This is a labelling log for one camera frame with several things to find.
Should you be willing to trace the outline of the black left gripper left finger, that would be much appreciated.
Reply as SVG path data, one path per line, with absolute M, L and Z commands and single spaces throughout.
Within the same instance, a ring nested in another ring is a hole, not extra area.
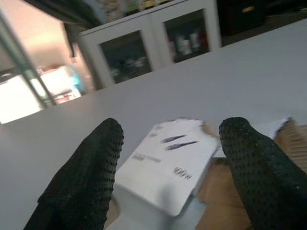
M 39 197 L 26 230 L 102 230 L 124 140 L 117 120 L 99 124 Z

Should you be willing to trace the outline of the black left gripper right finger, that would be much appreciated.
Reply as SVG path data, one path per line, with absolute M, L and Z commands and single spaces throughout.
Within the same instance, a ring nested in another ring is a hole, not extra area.
M 219 126 L 236 190 L 255 230 L 307 228 L 307 175 L 247 119 Z

